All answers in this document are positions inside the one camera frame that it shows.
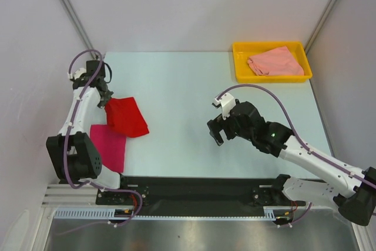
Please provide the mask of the red t shirt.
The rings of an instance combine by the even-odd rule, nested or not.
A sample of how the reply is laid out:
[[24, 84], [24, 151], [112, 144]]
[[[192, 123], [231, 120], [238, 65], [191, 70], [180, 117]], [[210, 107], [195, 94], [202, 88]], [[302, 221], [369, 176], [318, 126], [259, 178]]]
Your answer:
[[149, 134], [148, 125], [134, 97], [111, 98], [105, 106], [107, 125], [127, 138]]

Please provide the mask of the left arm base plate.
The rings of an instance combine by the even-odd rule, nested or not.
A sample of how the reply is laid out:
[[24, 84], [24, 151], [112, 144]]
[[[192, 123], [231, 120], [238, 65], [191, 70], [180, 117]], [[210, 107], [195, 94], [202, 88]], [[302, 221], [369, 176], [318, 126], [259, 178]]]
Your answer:
[[101, 192], [98, 190], [95, 203], [100, 206], [139, 206], [141, 200], [145, 200], [149, 194], [149, 185], [142, 182], [143, 178], [120, 178], [120, 188], [115, 192]]

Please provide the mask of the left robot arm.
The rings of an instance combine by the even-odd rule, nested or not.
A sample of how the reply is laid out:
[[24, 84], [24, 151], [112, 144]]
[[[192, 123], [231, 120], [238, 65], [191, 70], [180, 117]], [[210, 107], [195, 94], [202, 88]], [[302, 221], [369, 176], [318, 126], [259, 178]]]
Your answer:
[[120, 183], [119, 173], [104, 165], [90, 138], [96, 114], [104, 111], [113, 94], [105, 81], [107, 67], [98, 59], [89, 60], [84, 68], [69, 75], [73, 102], [58, 134], [47, 138], [46, 148], [60, 182], [109, 188], [110, 198], [122, 204], [129, 199], [130, 190]]

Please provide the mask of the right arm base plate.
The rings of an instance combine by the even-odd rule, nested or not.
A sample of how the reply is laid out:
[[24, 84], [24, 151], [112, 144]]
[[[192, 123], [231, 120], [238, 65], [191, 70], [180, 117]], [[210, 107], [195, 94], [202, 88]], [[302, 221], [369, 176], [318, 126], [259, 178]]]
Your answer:
[[250, 204], [255, 207], [259, 206], [305, 206], [304, 201], [293, 201], [286, 197], [281, 190], [272, 186], [255, 186], [251, 188]]

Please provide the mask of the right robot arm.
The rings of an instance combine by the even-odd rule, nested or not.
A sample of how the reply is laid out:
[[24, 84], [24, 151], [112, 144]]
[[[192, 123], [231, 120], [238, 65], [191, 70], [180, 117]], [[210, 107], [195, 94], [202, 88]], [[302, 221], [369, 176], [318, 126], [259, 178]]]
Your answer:
[[251, 142], [260, 152], [291, 162], [320, 178], [320, 182], [280, 175], [271, 190], [278, 205], [289, 200], [305, 201], [337, 211], [360, 226], [368, 226], [375, 210], [375, 168], [351, 166], [318, 152], [293, 131], [278, 122], [267, 122], [250, 102], [215, 99], [221, 114], [208, 121], [209, 133], [218, 145], [236, 137]]

